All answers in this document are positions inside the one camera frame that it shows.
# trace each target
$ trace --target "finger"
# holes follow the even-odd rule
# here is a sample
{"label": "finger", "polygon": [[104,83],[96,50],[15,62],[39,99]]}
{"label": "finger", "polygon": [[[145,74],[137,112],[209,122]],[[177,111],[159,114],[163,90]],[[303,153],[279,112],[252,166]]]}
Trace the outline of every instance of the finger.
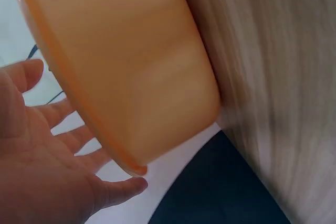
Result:
{"label": "finger", "polygon": [[75,111],[66,98],[60,102],[36,106],[35,108],[42,113],[51,129],[60,124],[68,115]]}
{"label": "finger", "polygon": [[25,102],[3,68],[0,68],[0,105],[0,138],[23,135],[28,121]]}
{"label": "finger", "polygon": [[21,61],[4,67],[17,89],[24,93],[32,89],[42,77],[43,61],[40,59]]}
{"label": "finger", "polygon": [[57,135],[72,153],[77,153],[82,147],[95,136],[86,125],[83,125],[72,131]]}
{"label": "finger", "polygon": [[130,178],[121,182],[103,183],[107,189],[103,208],[121,204],[142,193],[148,187],[148,183],[144,178]]}
{"label": "finger", "polygon": [[111,156],[107,154],[104,149],[99,149],[95,152],[92,152],[88,155],[77,156],[77,161],[80,162],[87,170],[92,173],[96,173],[102,168],[105,164],[111,161]]}

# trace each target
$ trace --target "dark blue fabric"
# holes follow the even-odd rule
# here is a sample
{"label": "dark blue fabric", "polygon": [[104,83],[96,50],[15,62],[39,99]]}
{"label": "dark blue fabric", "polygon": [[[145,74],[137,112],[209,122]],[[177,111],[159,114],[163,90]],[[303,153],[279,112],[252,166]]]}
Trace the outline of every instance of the dark blue fabric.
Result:
{"label": "dark blue fabric", "polygon": [[223,132],[184,168],[149,224],[290,223]]}

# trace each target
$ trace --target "palm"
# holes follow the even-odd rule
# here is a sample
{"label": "palm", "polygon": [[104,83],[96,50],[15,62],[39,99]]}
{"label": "palm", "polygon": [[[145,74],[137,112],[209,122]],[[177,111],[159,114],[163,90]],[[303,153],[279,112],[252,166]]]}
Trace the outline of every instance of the palm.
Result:
{"label": "palm", "polygon": [[2,215],[0,222],[82,223],[99,209],[140,193],[146,187],[142,179],[109,183],[94,175],[110,160],[103,149],[74,156],[93,138],[86,126],[51,134],[73,109],[67,100],[26,107],[21,93],[39,80],[41,63],[19,64],[0,72],[1,99],[7,104],[0,109],[0,173],[5,178],[0,181],[0,203],[10,198],[25,211]]}

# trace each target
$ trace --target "wood grain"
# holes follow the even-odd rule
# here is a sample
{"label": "wood grain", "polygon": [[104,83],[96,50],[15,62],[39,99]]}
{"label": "wood grain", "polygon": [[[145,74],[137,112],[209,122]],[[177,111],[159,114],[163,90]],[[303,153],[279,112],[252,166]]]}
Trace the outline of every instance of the wood grain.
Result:
{"label": "wood grain", "polygon": [[292,223],[335,223],[336,0],[187,1],[220,125]]}

